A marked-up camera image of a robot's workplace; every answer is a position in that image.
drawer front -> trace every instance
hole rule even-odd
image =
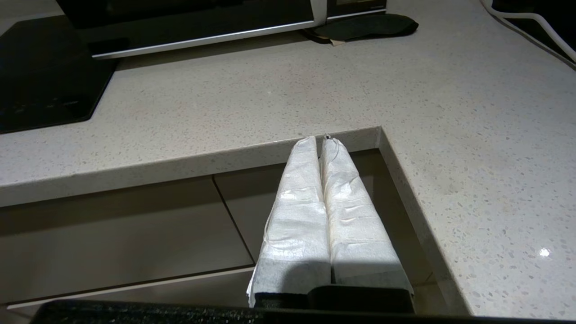
[[[203,276],[166,280],[66,298],[105,300],[108,302],[247,307],[246,288],[252,277],[253,269],[250,267]],[[51,300],[10,305],[8,308],[12,313],[31,317],[43,303]]]
[[[0,209],[0,303],[251,265],[209,177]]]
[[[254,260],[258,260],[264,226],[272,210],[285,164],[214,175],[230,214]]]

black object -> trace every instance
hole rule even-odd
[[[90,119],[115,66],[65,16],[17,22],[0,36],[0,134]]]
[[[327,0],[327,16],[338,17],[375,10],[385,10],[386,0]]]
[[[312,28],[307,28],[307,29],[300,29],[299,33],[306,37],[307,39],[316,42],[318,44],[330,44],[332,43],[332,41],[330,40],[330,38],[326,37],[326,36],[320,36],[317,33],[314,32],[314,30]]]
[[[337,20],[314,29],[314,33],[334,40],[361,37],[397,37],[414,33],[418,23],[399,14],[372,14]]]
[[[314,20],[310,0],[57,0],[92,55]]]
[[[302,310],[353,311],[413,314],[412,298],[406,289],[328,285],[307,295],[257,293],[257,308],[298,308]]]
[[[498,18],[509,22],[513,28],[519,29],[529,37],[542,43],[550,50],[564,57],[571,63],[576,63],[574,56],[563,50],[550,33],[556,33],[570,48],[576,50],[576,1],[572,0],[493,0],[491,7],[496,10]],[[534,14],[543,18],[551,27],[546,30],[534,19],[534,15],[513,17],[509,14]]]
[[[295,323],[574,323],[487,317],[420,317],[410,314],[257,308],[194,307],[145,303],[57,300],[42,306],[31,324],[295,324]]]

beige cabinet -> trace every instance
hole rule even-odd
[[[0,209],[0,303],[252,264],[211,177]]]
[[[286,164],[214,175],[230,214],[256,261],[260,254],[264,226],[272,210]]]

speckled countertop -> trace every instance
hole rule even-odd
[[[126,59],[91,120],[0,135],[0,206],[278,163],[341,133],[381,149],[455,311],[576,319],[576,72],[478,1],[389,2],[416,34]]]

